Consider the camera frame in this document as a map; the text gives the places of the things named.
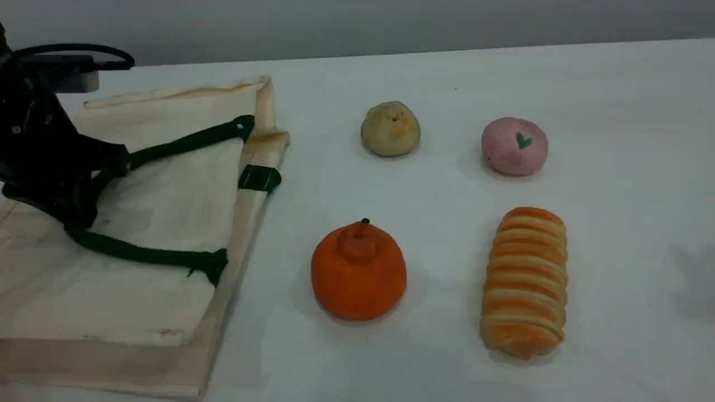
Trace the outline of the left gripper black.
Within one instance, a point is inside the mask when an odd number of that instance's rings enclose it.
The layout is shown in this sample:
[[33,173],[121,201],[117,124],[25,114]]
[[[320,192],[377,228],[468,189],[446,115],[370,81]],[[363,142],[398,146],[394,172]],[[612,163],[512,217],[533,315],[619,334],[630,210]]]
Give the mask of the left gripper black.
[[[131,157],[123,144],[79,135],[55,90],[77,67],[26,69],[2,63],[3,195],[63,224],[91,227],[109,179],[85,179],[93,171],[126,176]],[[79,145],[78,162],[73,147]]]

